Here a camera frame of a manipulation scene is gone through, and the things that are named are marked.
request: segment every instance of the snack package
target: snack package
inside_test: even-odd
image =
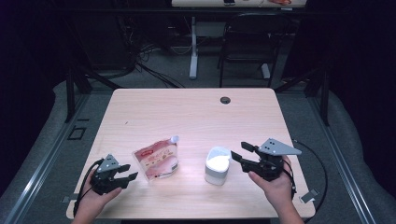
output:
[[[167,177],[176,170],[177,142],[176,135],[134,153],[148,180]]]

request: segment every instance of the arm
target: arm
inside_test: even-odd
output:
[[[122,189],[117,188],[110,191],[108,194],[99,195],[91,190],[91,176],[94,170],[89,174],[84,185],[83,193],[87,192],[81,199],[73,224],[92,223],[93,220],[102,212],[105,205],[112,199],[117,197]]]
[[[287,156],[283,157],[284,161],[290,164]],[[286,171],[290,171],[288,165],[284,165]],[[281,224],[298,224],[303,223],[294,204],[291,201],[291,183],[289,177],[282,173],[278,179],[268,182],[254,172],[248,173],[251,180],[264,190],[268,202],[275,208]]]

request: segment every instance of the chair backrest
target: chair backrest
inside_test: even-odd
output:
[[[224,27],[224,35],[235,34],[285,34],[290,29],[290,19],[279,14],[241,13],[233,16]]]

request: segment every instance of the person's left hand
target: person's left hand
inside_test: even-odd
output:
[[[99,195],[91,189],[91,178],[95,170],[87,177],[82,194],[87,192],[79,202],[79,207],[72,223],[91,223],[102,212],[105,205],[117,197],[122,188],[113,189],[107,194]]]

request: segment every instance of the chair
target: chair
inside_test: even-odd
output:
[[[271,64],[267,87],[271,86],[281,42],[291,25],[290,19],[276,14],[242,13],[224,26],[220,51],[219,86],[222,87],[224,62]]]

